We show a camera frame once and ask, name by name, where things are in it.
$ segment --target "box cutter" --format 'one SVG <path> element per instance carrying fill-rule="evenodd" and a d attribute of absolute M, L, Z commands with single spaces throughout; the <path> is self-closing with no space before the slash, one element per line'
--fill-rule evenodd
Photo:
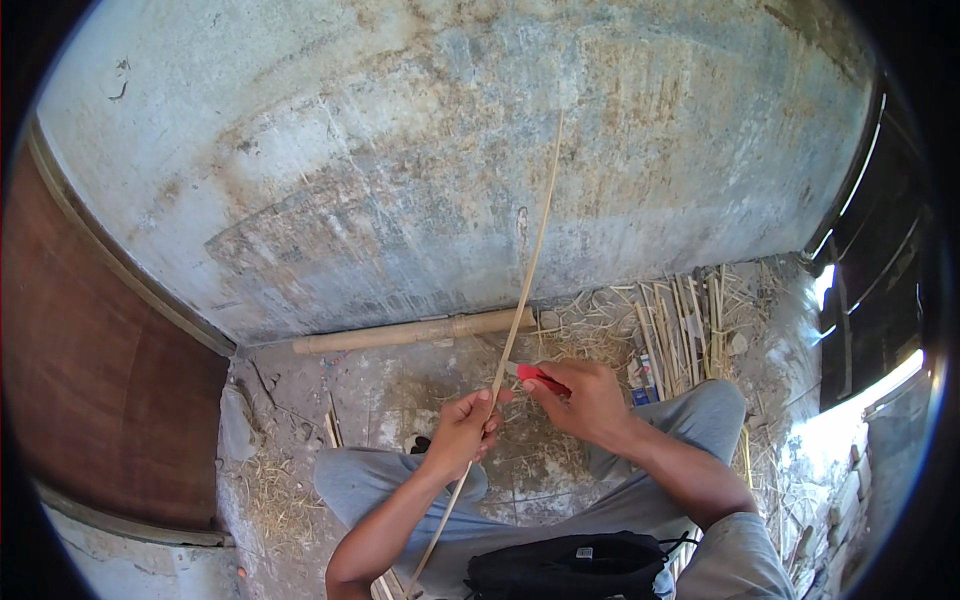
<path fill-rule="evenodd" d="M 530 365 L 518 365 L 515 362 L 507 361 L 507 372 L 516 376 L 520 381 L 526 381 L 527 379 L 537 379 L 540 383 L 545 385 L 547 389 L 556 394 L 557 396 L 566 396 L 570 397 L 570 391 L 562 383 L 557 383 L 552 378 L 550 378 L 545 372 L 541 371 L 536 367 L 531 367 Z"/>

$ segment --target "black bag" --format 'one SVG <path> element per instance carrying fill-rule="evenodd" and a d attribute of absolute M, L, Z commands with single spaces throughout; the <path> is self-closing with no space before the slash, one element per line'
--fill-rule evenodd
<path fill-rule="evenodd" d="M 464 583 L 477 600 L 656 599 L 654 579 L 668 555 L 689 540 L 615 534 L 565 536 L 489 552 L 470 559 Z M 662 543 L 676 544 L 664 552 Z"/>

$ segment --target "gray sweatpants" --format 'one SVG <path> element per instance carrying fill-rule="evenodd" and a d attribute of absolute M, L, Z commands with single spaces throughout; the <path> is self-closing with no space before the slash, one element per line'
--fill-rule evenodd
<path fill-rule="evenodd" d="M 744 410 L 743 396 L 733 384 L 710 380 L 673 399 L 637 406 L 633 412 L 660 431 L 729 464 Z M 515 527 L 481 516 L 473 503 L 487 492 L 487 476 L 480 467 L 474 466 L 440 541 L 420 575 L 423 588 L 435 597 L 463 598 L 469 594 L 463 583 L 467 578 L 467 562 L 474 556 L 508 546 L 625 529 L 666 540 L 693 530 L 694 525 L 684 511 L 644 471 L 632 472 L 626 459 L 592 444 L 586 444 L 586 454 L 590 473 L 595 478 L 626 480 L 582 513 L 542 527 Z M 385 450 L 329 449 L 321 452 L 317 460 L 314 485 L 334 515 L 352 528 L 386 500 L 421 461 L 422 455 Z M 452 486 L 441 492 L 410 535 L 395 564 L 402 577 L 408 579 L 417 568 L 440 523 L 450 489 Z M 669 580 L 658 580 L 657 591 L 668 592 L 664 585 L 669 586 Z"/>

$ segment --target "finger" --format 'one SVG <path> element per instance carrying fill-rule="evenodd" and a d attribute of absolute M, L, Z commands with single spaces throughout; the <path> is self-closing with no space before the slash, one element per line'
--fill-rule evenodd
<path fill-rule="evenodd" d="M 553 421 L 553 424 L 561 427 L 561 422 L 566 418 L 569 409 L 566 408 L 566 405 L 560 400 L 560 397 L 536 379 L 527 379 L 524 381 L 523 389 L 543 407 L 547 417 Z"/>
<path fill-rule="evenodd" d="M 480 439 L 480 447 L 484 450 L 493 450 L 496 448 L 496 432 L 485 433 Z"/>
<path fill-rule="evenodd" d="M 551 362 L 542 362 L 537 363 L 536 367 L 546 373 L 546 376 L 550 377 L 558 383 L 563 383 L 567 388 L 574 384 L 574 379 L 576 379 L 577 374 L 580 373 L 578 367 L 574 367 L 568 364 L 564 359 L 559 363 Z"/>
<path fill-rule="evenodd" d="M 470 392 L 459 400 L 453 400 L 450 402 L 450 405 L 453 406 L 452 412 L 456 420 L 463 420 L 470 414 L 470 412 L 473 410 L 473 405 L 476 403 L 477 397 L 480 396 L 481 392 L 484 392 L 484 390 Z"/>
<path fill-rule="evenodd" d="M 514 391 L 507 388 L 500 388 L 500 391 L 496 394 L 496 403 L 497 404 L 506 404 L 507 402 L 512 402 L 514 400 Z"/>
<path fill-rule="evenodd" d="M 490 416 L 493 408 L 493 400 L 490 390 L 480 390 L 477 392 L 476 398 L 473 401 L 473 406 L 470 407 L 470 412 L 465 421 L 476 423 L 477 427 L 483 427 L 483 424 L 487 422 L 487 418 Z"/>
<path fill-rule="evenodd" d="M 497 409 L 493 409 L 493 414 L 490 416 L 489 419 L 487 419 L 487 422 L 484 423 L 483 430 L 489 433 L 502 424 L 503 424 L 503 413 L 501 413 Z"/>

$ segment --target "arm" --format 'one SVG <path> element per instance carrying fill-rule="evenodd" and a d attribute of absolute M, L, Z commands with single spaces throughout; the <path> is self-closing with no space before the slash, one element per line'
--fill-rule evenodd
<path fill-rule="evenodd" d="M 513 397 L 501 390 L 500 402 Z M 341 540 L 326 568 L 326 594 L 331 600 L 370 599 L 370 586 L 393 565 L 417 523 L 437 494 L 456 481 L 496 444 L 503 422 L 491 411 L 490 390 L 480 390 L 441 408 L 440 425 L 423 463 L 407 481 Z"/>
<path fill-rule="evenodd" d="M 750 491 L 732 469 L 635 417 L 609 368 L 575 360 L 538 367 L 571 392 L 563 402 L 539 382 L 523 383 L 557 427 L 638 465 L 704 531 L 733 513 L 757 512 Z"/>

